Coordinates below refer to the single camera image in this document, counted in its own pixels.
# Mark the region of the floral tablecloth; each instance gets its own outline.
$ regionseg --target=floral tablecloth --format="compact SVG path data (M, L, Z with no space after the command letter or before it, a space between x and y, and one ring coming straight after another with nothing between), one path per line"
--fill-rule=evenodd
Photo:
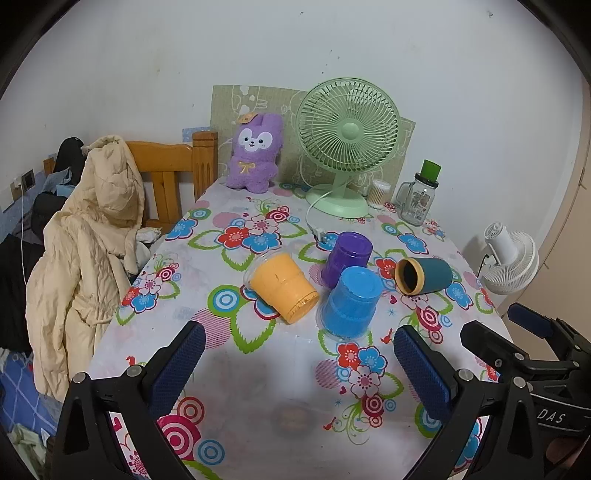
M145 364L188 320L203 324L206 350L172 412L158 424L184 464L208 479L402 478L439 428L429 418L394 356L392 335L413 325L457 368L496 380L494 369L460 343L478 319L508 337L502 320L457 248L435 221L400 221L386 203L365 218L310 218L329 231L306 230L302 188L266 194L218 181L171 231L136 279L92 360L93 378ZM278 244L293 255L323 299L320 272L337 235L356 231L374 245L368 268L384 284L371 331L340 343L317 325L316 308L293 325L242 281L259 254ZM407 256L446 260L446 291L402 296L393 270ZM132 472L147 473L122 418L113 425ZM457 462L465 468L480 436L478 421Z

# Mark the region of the green lid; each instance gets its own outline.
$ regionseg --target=green lid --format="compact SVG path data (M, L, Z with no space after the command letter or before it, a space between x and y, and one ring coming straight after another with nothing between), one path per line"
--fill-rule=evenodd
M435 162L432 162L431 160L424 160L423 167L421 168L421 177L432 182L436 182L440 170L441 167Z

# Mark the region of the teal cup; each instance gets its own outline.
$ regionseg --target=teal cup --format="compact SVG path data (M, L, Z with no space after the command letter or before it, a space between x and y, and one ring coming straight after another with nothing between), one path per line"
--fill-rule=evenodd
M403 258L394 271L396 287L404 295L445 290L452 279L451 267L440 258Z

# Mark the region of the small white fan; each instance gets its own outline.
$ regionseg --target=small white fan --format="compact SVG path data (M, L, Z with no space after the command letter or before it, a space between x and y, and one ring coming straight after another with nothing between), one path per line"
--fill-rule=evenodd
M532 237L524 232L508 232L505 225L495 222L484 230L484 239L496 260L483 273L491 292L509 295L534 279L540 258Z

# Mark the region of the stuffed bunny toy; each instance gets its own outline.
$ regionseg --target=stuffed bunny toy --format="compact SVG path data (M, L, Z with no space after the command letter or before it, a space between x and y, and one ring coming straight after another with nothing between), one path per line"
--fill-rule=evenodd
M226 187L265 193L277 175L275 159L283 145L283 120L278 113L259 113L238 127L228 162Z

